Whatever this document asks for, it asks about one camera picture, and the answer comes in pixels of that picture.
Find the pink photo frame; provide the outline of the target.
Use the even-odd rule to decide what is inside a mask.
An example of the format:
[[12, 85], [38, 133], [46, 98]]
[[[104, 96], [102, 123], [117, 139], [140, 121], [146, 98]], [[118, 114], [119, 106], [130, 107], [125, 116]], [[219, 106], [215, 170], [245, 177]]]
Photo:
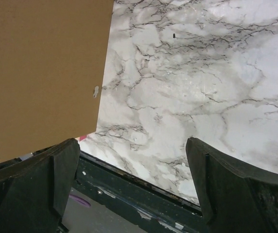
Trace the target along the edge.
[[83, 141], [84, 139], [86, 139], [87, 135], [83, 135], [83, 136], [80, 136], [78, 141]]

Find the brown backing board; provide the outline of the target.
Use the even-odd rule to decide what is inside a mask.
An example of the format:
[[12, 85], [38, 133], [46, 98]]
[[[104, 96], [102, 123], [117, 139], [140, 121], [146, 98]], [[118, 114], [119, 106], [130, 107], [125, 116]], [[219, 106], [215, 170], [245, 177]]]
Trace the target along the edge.
[[0, 0], [0, 163], [96, 130], [111, 0]]

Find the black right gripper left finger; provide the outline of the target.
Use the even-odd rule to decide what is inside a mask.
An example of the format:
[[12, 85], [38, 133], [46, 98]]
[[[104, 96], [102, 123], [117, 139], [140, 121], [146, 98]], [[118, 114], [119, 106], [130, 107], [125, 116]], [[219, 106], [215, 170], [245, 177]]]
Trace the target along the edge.
[[80, 147], [68, 139], [0, 169], [0, 233], [54, 233], [63, 217]]

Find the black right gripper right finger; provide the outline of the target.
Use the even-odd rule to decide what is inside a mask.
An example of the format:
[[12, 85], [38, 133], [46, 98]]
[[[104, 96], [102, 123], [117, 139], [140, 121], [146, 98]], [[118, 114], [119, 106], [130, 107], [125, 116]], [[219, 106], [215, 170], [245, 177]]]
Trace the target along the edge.
[[278, 174], [194, 137], [186, 155], [209, 232], [278, 233]]

